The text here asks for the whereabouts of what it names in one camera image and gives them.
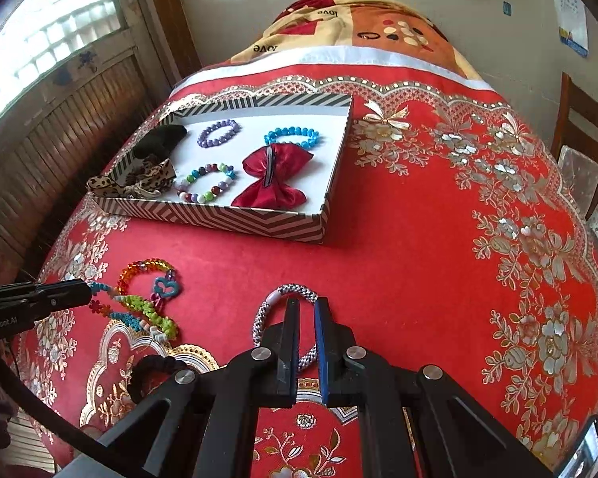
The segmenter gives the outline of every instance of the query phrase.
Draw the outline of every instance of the red satin bow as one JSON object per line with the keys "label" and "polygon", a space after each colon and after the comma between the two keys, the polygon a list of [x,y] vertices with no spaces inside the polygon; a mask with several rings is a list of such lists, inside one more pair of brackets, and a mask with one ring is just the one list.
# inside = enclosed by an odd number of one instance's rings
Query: red satin bow
{"label": "red satin bow", "polygon": [[297,174],[312,157],[311,153],[292,143],[257,149],[244,160],[244,171],[259,180],[234,198],[233,206],[292,210],[305,203],[303,192],[284,182]]}

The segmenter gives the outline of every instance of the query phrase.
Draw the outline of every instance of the calendar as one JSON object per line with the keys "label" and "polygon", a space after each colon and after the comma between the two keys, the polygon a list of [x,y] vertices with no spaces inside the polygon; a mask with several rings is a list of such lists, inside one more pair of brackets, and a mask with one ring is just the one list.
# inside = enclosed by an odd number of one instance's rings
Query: calendar
{"label": "calendar", "polygon": [[553,0],[561,42],[587,57],[587,17],[582,0]]}

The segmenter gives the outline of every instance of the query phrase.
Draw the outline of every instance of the wooden floor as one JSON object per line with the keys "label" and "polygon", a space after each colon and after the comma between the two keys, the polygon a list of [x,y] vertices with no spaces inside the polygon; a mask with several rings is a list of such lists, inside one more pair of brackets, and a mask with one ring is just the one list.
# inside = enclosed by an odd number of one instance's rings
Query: wooden floor
{"label": "wooden floor", "polygon": [[0,459],[6,465],[38,467],[55,473],[55,462],[31,426],[27,414],[22,410],[9,421],[11,445],[0,451]]}

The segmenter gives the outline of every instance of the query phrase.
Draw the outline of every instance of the blue heart charm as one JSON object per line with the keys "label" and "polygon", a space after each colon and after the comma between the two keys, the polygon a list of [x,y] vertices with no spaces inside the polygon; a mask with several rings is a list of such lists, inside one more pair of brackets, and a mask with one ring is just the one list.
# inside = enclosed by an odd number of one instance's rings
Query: blue heart charm
{"label": "blue heart charm", "polygon": [[163,276],[159,276],[155,279],[155,285],[153,286],[153,292],[160,295],[161,298],[172,298],[179,295],[179,284],[174,280],[168,280]]}

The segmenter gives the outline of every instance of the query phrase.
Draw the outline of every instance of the rainbow beaded bracelet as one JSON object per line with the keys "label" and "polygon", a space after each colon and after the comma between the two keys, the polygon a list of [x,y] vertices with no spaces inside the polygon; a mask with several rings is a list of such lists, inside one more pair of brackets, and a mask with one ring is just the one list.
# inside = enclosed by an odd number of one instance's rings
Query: rainbow beaded bracelet
{"label": "rainbow beaded bracelet", "polygon": [[[189,186],[194,183],[198,178],[201,178],[205,174],[211,172],[223,172],[224,178],[213,186],[208,192],[203,194],[189,194],[186,192]],[[234,180],[234,169],[231,165],[226,164],[208,164],[205,167],[193,170],[184,180],[175,182],[174,188],[179,191],[179,198],[185,203],[196,203],[203,204],[206,202],[213,201],[221,192],[224,192],[233,183]]]}
{"label": "rainbow beaded bracelet", "polygon": [[[150,300],[138,295],[128,295],[131,278],[139,272],[155,270],[164,271],[165,275],[155,279]],[[126,306],[129,312],[116,313],[111,311],[110,306],[101,305],[97,300],[92,300],[89,307],[93,312],[100,313],[102,316],[122,321],[135,332],[145,331],[157,341],[172,340],[177,337],[177,325],[169,317],[162,318],[157,314],[155,308],[162,306],[168,298],[179,294],[180,285],[176,279],[177,271],[163,259],[137,261],[122,270],[117,281],[117,288],[102,282],[91,282],[89,284],[93,296],[104,291],[112,300]]]}

